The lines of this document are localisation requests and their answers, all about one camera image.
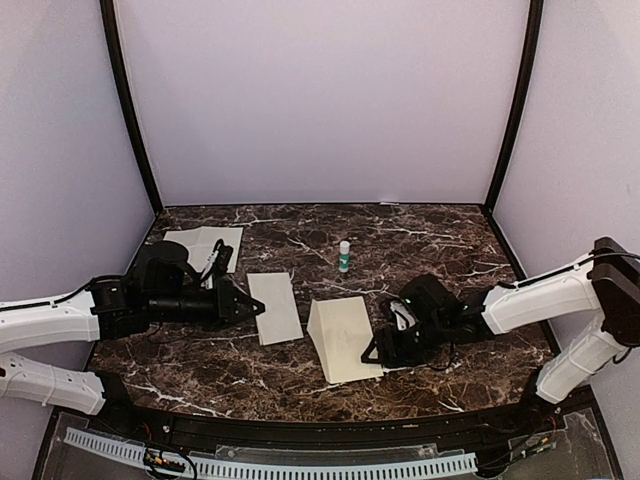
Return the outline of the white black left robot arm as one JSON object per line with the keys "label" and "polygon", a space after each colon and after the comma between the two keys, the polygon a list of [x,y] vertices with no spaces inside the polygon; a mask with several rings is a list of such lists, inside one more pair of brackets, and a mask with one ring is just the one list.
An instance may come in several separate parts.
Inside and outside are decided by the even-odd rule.
{"label": "white black left robot arm", "polygon": [[233,255],[223,241],[201,272],[187,248],[160,241],[141,248],[123,275],[91,279],[61,297],[1,306],[1,394],[95,416],[120,436],[141,427],[116,374],[80,372],[29,360],[24,348],[65,342],[99,342],[146,332],[154,324],[184,323],[219,330],[265,312],[265,305],[229,279]]}

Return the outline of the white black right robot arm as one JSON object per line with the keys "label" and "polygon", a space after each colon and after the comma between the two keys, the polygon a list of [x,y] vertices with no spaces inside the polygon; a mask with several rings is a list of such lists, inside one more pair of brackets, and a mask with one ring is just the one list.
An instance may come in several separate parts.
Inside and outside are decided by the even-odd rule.
{"label": "white black right robot arm", "polygon": [[381,309],[387,322],[376,329],[361,361],[388,369],[425,365],[444,344],[479,343],[543,320],[592,313],[569,347],[534,375],[531,396],[511,410],[511,426],[530,434],[547,420],[548,404],[562,402],[604,366],[638,348],[639,257],[602,237],[589,253],[556,270],[500,282],[465,299],[436,276],[420,275]]}

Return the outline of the cream paper envelope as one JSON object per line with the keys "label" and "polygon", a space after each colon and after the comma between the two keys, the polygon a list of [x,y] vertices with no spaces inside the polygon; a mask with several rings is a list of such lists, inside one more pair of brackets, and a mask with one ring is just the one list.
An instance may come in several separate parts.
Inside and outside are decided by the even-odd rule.
{"label": "cream paper envelope", "polygon": [[313,300],[307,332],[329,384],[383,376],[381,366],[361,361],[361,355],[373,339],[363,297]]}

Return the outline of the white letter sheet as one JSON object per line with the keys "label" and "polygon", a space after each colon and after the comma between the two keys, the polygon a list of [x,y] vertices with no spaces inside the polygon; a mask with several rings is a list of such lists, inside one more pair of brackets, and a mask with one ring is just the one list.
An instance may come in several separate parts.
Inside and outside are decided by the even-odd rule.
{"label": "white letter sheet", "polygon": [[259,343],[269,346],[303,337],[290,276],[287,272],[247,275],[251,296],[265,306],[256,317]]}

